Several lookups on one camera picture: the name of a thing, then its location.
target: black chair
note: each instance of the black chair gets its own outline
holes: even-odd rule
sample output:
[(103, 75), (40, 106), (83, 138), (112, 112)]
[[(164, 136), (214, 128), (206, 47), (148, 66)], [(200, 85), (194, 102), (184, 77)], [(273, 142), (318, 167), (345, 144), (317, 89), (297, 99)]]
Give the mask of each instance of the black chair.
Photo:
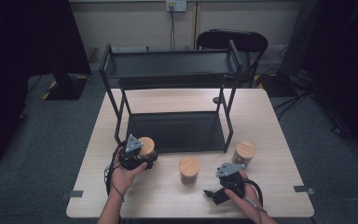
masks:
[(269, 46), (269, 42), (263, 35), (247, 31), (212, 29), (203, 32), (197, 37), (196, 47), (197, 49), (226, 49), (230, 39), (234, 41), (240, 56), (243, 55), (241, 52), (257, 53), (250, 72), (241, 71), (242, 76), (240, 77), (240, 85), (243, 82), (249, 82), (248, 88), (252, 88), (260, 58)]

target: gray carpet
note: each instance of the gray carpet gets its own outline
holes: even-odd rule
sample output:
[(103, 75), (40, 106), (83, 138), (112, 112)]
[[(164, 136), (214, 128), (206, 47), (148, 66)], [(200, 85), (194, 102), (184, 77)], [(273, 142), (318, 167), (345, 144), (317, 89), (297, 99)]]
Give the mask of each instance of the gray carpet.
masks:
[[(20, 122), (0, 161), (0, 223), (95, 223), (96, 218), (69, 218), (65, 214), (68, 203), (65, 193), (76, 182), (103, 100), (103, 83), (94, 72), (78, 101), (47, 101), (41, 98), (54, 79), (51, 75), (38, 79), (29, 80), (30, 89), (34, 85), (35, 88), (26, 100), (27, 117)], [(288, 99), (270, 100), (278, 105)], [(305, 185), (315, 191), (310, 195), (315, 208), (314, 222), (358, 223), (356, 140), (331, 133), (334, 127), (331, 116), (317, 99), (309, 96), (289, 109), (280, 124)], [(310, 218), (277, 220), (312, 223)], [(244, 223), (243, 220), (132, 222)]]

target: light wooden tabletop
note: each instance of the light wooden tabletop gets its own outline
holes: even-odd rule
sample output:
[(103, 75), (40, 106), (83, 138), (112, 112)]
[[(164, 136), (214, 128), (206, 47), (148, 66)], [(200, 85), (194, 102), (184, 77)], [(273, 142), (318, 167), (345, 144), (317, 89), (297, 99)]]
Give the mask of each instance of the light wooden tabletop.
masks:
[[(119, 90), (113, 92), (119, 101)], [(169, 89), (126, 93), (132, 113), (176, 112), (214, 110), (212, 99), (218, 95), (218, 90)], [(245, 172), (262, 189), (264, 207), (269, 215), (313, 216), (308, 194), (294, 190), (294, 186), (303, 186), (303, 182), (265, 91), (238, 89), (230, 117), (234, 135), (227, 153), (160, 154), (153, 168), (135, 179), (125, 196), (121, 215), (127, 218), (245, 217), (232, 201), (215, 205), (203, 191), (215, 192), (222, 188), (215, 176), (216, 169), (223, 162), (231, 162), (235, 146), (247, 141), (256, 147), (257, 153)], [(113, 107), (105, 95), (74, 187), (74, 190), (83, 190), (83, 195), (70, 199), (66, 210), (69, 217), (98, 217), (101, 214), (107, 199), (103, 171), (117, 146), (114, 139), (116, 123)], [(222, 126), (225, 133), (227, 125), (223, 119)], [(121, 139), (125, 139), (126, 127), (126, 121), (122, 122)], [(182, 184), (178, 169), (180, 160), (188, 156), (200, 162), (200, 172), (193, 185)]]

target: person's arm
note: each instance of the person's arm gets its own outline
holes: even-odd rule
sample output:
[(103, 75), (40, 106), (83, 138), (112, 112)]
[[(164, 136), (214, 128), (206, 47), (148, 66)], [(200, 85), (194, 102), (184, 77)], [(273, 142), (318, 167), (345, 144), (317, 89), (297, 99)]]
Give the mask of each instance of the person's arm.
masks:
[(146, 169), (147, 163), (143, 163), (134, 170), (126, 170), (117, 162), (117, 168), (112, 173), (110, 192), (106, 204), (98, 218), (98, 224), (117, 224), (120, 216), (124, 195), (132, 185), (133, 179)]
[[(248, 175), (244, 171), (240, 171), (240, 174), (243, 178), (248, 178)], [(277, 222), (272, 219), (269, 214), (264, 211), (264, 208), (261, 206), (260, 201), (258, 201), (257, 193), (255, 189), (250, 184), (245, 184), (245, 197), (242, 199), (238, 197), (232, 190), (225, 189), (225, 194), (230, 198), (234, 203), (241, 209), (241, 211), (250, 218), (256, 224), (276, 224)]]

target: wall outlet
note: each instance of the wall outlet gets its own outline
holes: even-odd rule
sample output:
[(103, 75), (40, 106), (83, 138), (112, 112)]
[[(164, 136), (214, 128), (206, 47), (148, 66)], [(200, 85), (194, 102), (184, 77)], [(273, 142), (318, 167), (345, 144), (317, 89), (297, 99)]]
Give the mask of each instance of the wall outlet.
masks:
[(166, 0), (165, 10), (174, 12), (185, 12), (187, 10), (186, 0)]

